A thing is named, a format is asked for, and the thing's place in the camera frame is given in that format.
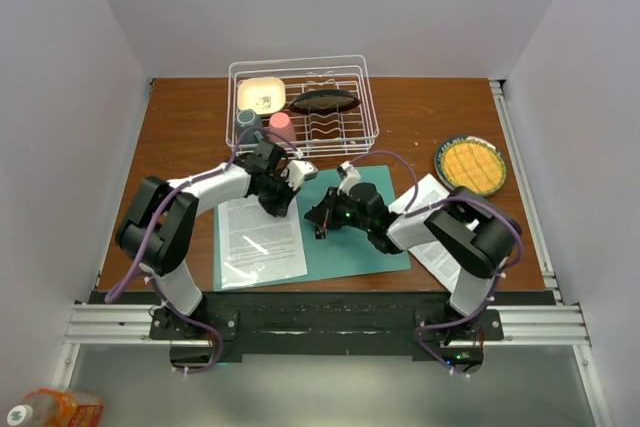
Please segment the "teal file folder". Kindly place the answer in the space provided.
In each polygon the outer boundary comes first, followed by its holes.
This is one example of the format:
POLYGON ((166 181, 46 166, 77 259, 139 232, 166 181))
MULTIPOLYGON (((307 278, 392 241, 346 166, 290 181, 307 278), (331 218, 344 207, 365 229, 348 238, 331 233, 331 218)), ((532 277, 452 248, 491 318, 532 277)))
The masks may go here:
POLYGON ((323 170, 317 174, 315 179, 305 183, 292 201, 296 203, 298 208, 307 274, 289 281, 256 287, 394 272, 410 268, 409 256, 406 253, 384 255, 373 247, 367 240, 365 233, 357 229, 346 227, 329 232, 324 240, 315 239, 313 226, 304 219, 304 214, 324 197, 328 188, 338 184, 339 177, 335 171, 323 170))

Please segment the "printed paper sheet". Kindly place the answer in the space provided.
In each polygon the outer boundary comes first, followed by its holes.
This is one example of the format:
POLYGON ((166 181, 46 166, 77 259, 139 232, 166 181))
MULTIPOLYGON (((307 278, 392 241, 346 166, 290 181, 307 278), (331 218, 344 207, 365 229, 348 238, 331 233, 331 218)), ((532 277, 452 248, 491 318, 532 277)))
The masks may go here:
POLYGON ((256 287, 307 274, 298 208, 284 217, 266 213, 255 196, 221 204, 216 210, 214 289, 256 287))

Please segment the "remaining printed paper stack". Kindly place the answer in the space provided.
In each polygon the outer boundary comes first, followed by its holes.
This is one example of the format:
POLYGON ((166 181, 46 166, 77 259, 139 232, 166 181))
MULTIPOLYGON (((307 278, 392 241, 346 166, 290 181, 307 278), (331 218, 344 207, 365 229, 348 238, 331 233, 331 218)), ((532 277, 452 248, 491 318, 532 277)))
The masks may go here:
MULTIPOLYGON (((409 211, 435 203, 448 195, 449 191, 432 174, 427 174, 418 183, 418 196, 409 211)), ((433 240, 418 245, 411 248, 410 253, 447 291, 454 291, 461 267, 440 242, 433 240)))

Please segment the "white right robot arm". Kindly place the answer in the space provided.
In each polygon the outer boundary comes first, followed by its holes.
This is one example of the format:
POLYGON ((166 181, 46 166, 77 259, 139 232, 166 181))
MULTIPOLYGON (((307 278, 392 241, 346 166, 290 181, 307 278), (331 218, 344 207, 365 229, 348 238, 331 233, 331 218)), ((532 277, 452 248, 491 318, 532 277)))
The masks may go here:
POLYGON ((494 297, 505 270, 521 260, 522 229, 512 217, 466 187, 409 212, 394 212, 372 183, 348 192, 331 187, 305 213, 318 239, 331 230, 351 227, 366 233, 384 254, 398 254, 432 241, 439 242, 461 272, 443 313, 416 328, 421 339, 447 330, 459 340, 481 327, 480 316, 494 297))

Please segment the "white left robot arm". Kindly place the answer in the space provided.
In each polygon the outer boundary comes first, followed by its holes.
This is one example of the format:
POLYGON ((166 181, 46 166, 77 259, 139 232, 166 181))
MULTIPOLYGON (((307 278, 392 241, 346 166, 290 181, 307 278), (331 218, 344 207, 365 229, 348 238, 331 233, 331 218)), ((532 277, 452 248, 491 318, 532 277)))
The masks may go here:
POLYGON ((315 174, 313 164, 299 153, 288 158, 285 149, 263 139, 253 151, 234 153, 212 170, 182 179, 144 179, 115 233, 116 245, 132 265, 105 301, 115 302, 142 274, 171 312, 177 333, 185 339, 203 333, 214 337, 206 299, 186 262, 196 219, 227 201, 251 196, 268 215, 283 218, 303 183, 315 174))

